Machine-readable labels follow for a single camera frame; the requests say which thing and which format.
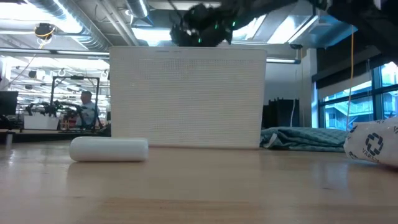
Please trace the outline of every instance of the blue fabric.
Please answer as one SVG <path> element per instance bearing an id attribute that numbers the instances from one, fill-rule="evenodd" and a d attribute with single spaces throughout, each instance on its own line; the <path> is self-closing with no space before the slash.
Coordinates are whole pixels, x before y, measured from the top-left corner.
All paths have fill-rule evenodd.
<path id="1" fill-rule="evenodd" d="M 345 131 L 324 128 L 269 128 L 261 131 L 261 147 L 276 138 L 269 149 L 293 151 L 344 152 Z"/>

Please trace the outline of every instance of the ceiling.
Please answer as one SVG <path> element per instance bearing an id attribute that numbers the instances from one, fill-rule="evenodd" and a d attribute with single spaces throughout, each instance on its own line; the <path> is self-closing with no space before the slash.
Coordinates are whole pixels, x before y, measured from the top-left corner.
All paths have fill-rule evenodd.
<path id="1" fill-rule="evenodd" d="M 117 17 L 112 15 L 110 19 L 116 21 L 118 29 L 115 28 L 114 23 L 109 20 L 103 9 L 97 6 L 98 2 L 104 2 L 104 0 L 52 1 L 70 6 L 65 6 L 66 11 L 72 10 L 65 16 L 65 20 L 61 21 L 54 14 L 44 12 L 31 4 L 2 3 L 0 0 L 0 48 L 39 48 L 43 40 L 38 39 L 33 31 L 41 22 L 55 24 L 58 27 L 50 42 L 44 45 L 44 49 L 86 51 L 89 47 L 85 44 L 85 37 L 90 36 L 92 32 L 95 33 L 95 38 L 103 40 L 102 47 L 130 45 L 131 40 L 128 38 L 128 33 L 123 32 L 122 24 L 118 22 Z M 172 45 L 169 30 L 173 24 L 172 21 L 178 21 L 178 16 L 167 1 L 147 0 L 150 6 L 149 16 L 133 20 L 127 9 L 126 0 L 108 1 L 118 13 L 123 24 L 126 25 L 125 27 L 130 29 L 137 39 L 146 41 L 150 46 Z M 213 7 L 220 5 L 218 1 L 209 0 L 173 0 L 173 2 L 182 14 L 199 2 L 205 2 L 208 6 Z M 103 5 L 108 12 L 111 12 L 108 5 Z M 76 22 L 74 18 L 83 18 L 83 20 Z M 349 32 L 348 24 L 339 22 L 324 12 L 315 11 L 308 1 L 299 1 L 297 4 L 272 11 L 252 21 L 248 26 L 235 31 L 231 47 L 263 48 L 268 51 L 268 57 L 271 58 L 299 59 L 296 50 L 291 49 L 288 43 L 302 44 L 304 47 L 327 47 L 345 38 Z M 17 78 L 13 82 L 12 89 L 20 91 L 25 99 L 37 100 L 37 97 L 34 97 L 37 95 L 47 100 L 51 91 L 52 76 L 63 71 L 71 75 L 100 78 L 100 98 L 104 99 L 104 105 L 107 103 L 105 99 L 109 94 L 109 82 L 104 74 L 107 74 L 109 64 L 106 60 L 89 57 L 85 59 L 59 58 L 57 56 L 52 58 L 37 56 L 32 60 L 32 54 L 15 56 L 1 51 L 0 55 L 2 55 L 0 60 L 7 60 L 8 67 L 12 70 L 11 80 Z M 29 69 L 23 71 L 30 61 Z M 45 74 L 44 78 L 29 78 L 29 70 L 38 69 L 40 74 Z M 26 85 L 32 85 L 33 89 L 27 90 Z M 81 89 L 94 91 L 92 87 L 93 84 L 89 80 L 64 80 L 55 90 L 56 93 L 59 93 L 56 97 L 77 96 Z"/>

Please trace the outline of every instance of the white plastic bag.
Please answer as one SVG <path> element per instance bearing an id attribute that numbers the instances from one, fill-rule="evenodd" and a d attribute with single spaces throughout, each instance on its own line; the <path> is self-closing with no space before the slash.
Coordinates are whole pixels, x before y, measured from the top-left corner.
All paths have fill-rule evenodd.
<path id="1" fill-rule="evenodd" d="M 354 123 L 344 150 L 352 159 L 398 167 L 398 118 Z"/>

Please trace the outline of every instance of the glass window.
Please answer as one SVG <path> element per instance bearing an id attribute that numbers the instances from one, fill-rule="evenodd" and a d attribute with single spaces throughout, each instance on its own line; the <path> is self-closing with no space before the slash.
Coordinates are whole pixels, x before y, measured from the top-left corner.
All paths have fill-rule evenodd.
<path id="1" fill-rule="evenodd" d="M 384 119 L 392 118 L 398 114 L 398 91 L 383 94 Z"/>
<path id="2" fill-rule="evenodd" d="M 394 62 L 381 67 L 382 87 L 398 84 L 398 67 Z"/>
<path id="3" fill-rule="evenodd" d="M 367 92 L 367 91 L 371 91 L 371 90 L 372 90 L 372 81 L 367 81 L 366 83 L 362 83 L 362 84 L 352 87 L 351 95 L 354 95 L 357 93 L 363 93 L 363 92 Z M 349 89 L 346 89 L 341 92 L 335 93 L 333 95 L 327 96 L 323 100 L 329 101 L 329 100 L 342 98 L 342 97 L 345 97 L 348 95 L 349 95 Z"/>
<path id="4" fill-rule="evenodd" d="M 348 112 L 348 101 L 333 103 L 325 106 L 325 127 L 333 129 L 346 129 Z M 349 106 L 349 125 L 353 127 L 354 122 L 373 120 L 373 100 L 369 97 L 351 100 Z"/>

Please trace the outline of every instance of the window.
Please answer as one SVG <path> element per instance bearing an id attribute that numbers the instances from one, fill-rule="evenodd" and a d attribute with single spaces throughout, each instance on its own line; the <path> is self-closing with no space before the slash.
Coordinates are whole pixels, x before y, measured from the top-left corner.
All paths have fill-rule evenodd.
<path id="1" fill-rule="evenodd" d="M 348 101 L 325 106 L 326 128 L 345 130 L 347 124 Z M 349 104 L 349 123 L 351 129 L 354 122 L 373 120 L 373 100 L 371 97 L 351 100 Z"/>
<path id="2" fill-rule="evenodd" d="M 398 91 L 390 91 L 383 94 L 384 119 L 392 118 L 398 114 Z"/>
<path id="3" fill-rule="evenodd" d="M 398 84 L 398 67 L 394 62 L 381 66 L 382 87 Z"/>
<path id="4" fill-rule="evenodd" d="M 348 98 L 349 89 L 328 95 L 319 103 L 320 127 L 346 129 L 354 122 L 387 119 L 398 116 L 398 67 L 393 62 L 371 70 L 371 81 L 352 87 L 351 103 Z M 330 86 L 325 93 L 333 93 L 335 86 Z"/>

